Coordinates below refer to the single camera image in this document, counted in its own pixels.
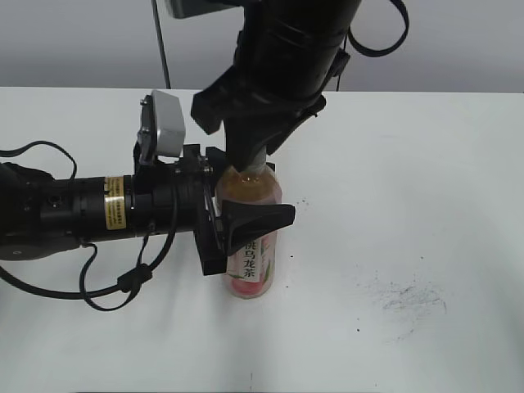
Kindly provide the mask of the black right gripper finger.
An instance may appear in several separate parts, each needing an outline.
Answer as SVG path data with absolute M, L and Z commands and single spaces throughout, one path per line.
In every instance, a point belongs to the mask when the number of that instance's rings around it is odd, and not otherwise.
M 266 144 L 268 155 L 275 153 L 279 147 L 309 118 L 316 118 L 318 113 L 315 111 L 303 111 L 288 116 L 278 127 L 275 136 L 272 136 Z
M 237 171 L 243 171 L 255 154 L 272 136 L 279 125 L 291 115 L 261 115 L 229 118 L 224 121 L 226 157 Z

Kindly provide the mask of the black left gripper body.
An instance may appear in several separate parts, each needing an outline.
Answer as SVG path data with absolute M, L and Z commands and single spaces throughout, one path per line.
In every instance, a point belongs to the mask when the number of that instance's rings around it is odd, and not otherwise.
M 166 234 L 159 255 L 149 264 L 156 269 L 167 256 L 177 233 L 193 233 L 205 276 L 226 270 L 224 235 L 212 206 L 214 187 L 228 167 L 225 152 L 217 147 L 187 144 L 183 156 L 167 164 L 157 157 L 142 164 L 142 149 L 133 148 L 133 186 L 130 227 L 138 236 Z

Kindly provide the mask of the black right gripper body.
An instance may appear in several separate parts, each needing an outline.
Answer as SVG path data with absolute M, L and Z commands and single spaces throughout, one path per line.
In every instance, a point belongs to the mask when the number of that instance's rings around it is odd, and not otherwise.
M 319 113 L 326 106 L 321 91 L 305 99 L 291 99 L 271 93 L 250 82 L 236 67 L 229 67 L 208 88 L 192 99 L 191 117 L 206 133 L 219 130 L 229 118 L 261 115 L 291 115 L 303 111 Z

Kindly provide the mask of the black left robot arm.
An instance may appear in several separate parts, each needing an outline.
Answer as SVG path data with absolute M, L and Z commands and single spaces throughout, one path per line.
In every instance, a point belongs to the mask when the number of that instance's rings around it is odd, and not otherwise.
M 186 145 L 168 164 L 135 165 L 133 175 L 55 179 L 38 169 L 1 165 L 1 258 L 37 260 L 87 242 L 191 232 L 205 276 L 249 242 L 294 222 L 290 205 L 226 201 L 213 187 L 226 169 L 216 147 Z

